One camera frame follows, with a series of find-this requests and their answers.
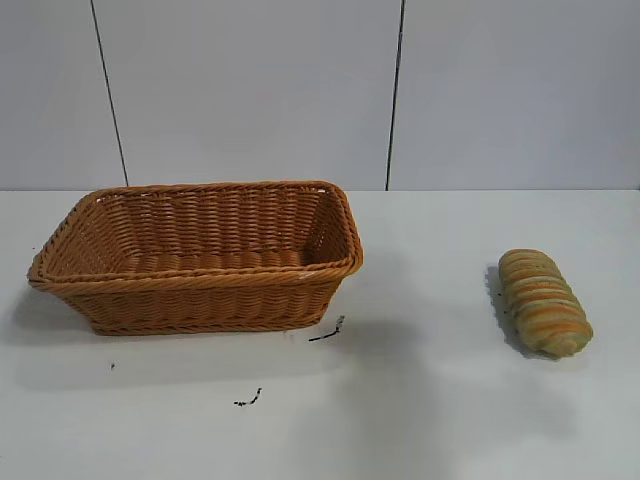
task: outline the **striped bread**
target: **striped bread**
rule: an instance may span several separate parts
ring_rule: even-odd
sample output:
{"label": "striped bread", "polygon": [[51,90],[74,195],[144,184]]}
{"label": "striped bread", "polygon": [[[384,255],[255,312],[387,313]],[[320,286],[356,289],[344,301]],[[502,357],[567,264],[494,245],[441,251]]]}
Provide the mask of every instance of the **striped bread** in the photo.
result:
{"label": "striped bread", "polygon": [[537,250],[510,250],[498,265],[505,304],[531,350],[554,357],[581,351],[593,329],[555,262]]}

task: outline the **white wall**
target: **white wall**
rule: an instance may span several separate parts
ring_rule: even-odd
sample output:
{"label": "white wall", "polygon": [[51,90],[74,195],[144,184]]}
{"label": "white wall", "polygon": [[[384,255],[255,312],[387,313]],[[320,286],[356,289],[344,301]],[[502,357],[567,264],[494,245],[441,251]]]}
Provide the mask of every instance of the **white wall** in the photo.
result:
{"label": "white wall", "polygon": [[89,2],[0,2],[0,189],[123,183]]}
{"label": "white wall", "polygon": [[637,188],[638,0],[407,0],[392,189]]}
{"label": "white wall", "polygon": [[132,184],[383,189],[400,0],[96,0]]}

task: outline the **black debris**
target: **black debris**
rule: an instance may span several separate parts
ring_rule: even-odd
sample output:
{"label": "black debris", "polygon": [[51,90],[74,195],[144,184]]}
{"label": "black debris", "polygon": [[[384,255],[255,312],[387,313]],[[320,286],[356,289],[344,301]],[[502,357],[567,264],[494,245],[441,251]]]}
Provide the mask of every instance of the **black debris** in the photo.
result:
{"label": "black debris", "polygon": [[333,332],[327,333],[326,335],[321,335],[319,337],[310,338],[309,341],[315,342],[316,340],[324,340],[325,338],[329,338],[329,337],[333,337],[334,335],[337,335],[338,333],[340,333],[340,330],[342,330],[343,323],[344,323],[344,315],[340,315],[338,317],[338,320],[336,321],[336,329]]}
{"label": "black debris", "polygon": [[253,400],[251,400],[250,402],[233,402],[233,404],[238,405],[239,407],[244,407],[245,405],[253,405],[260,397],[260,393],[262,393],[262,387],[258,389],[258,391],[256,392],[256,396],[253,397]]}

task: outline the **white tabletop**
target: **white tabletop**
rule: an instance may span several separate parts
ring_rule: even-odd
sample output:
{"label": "white tabletop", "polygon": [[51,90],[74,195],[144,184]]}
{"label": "white tabletop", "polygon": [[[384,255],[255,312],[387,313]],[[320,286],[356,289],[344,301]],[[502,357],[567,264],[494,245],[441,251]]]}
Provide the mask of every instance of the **white tabletop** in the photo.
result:
{"label": "white tabletop", "polygon": [[[0,193],[0,478],[640,478],[640,192],[354,192],[365,266],[320,325],[146,338],[27,286],[81,195]],[[505,342],[509,248],[557,261],[582,354]]]}

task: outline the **wicker basket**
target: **wicker basket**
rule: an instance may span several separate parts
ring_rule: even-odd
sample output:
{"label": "wicker basket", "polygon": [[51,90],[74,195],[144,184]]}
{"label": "wicker basket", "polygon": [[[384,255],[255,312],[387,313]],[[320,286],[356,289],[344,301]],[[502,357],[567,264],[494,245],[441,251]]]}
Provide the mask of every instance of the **wicker basket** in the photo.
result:
{"label": "wicker basket", "polygon": [[361,265],[335,185],[227,183],[87,195],[28,278],[102,335],[268,331],[317,323]]}

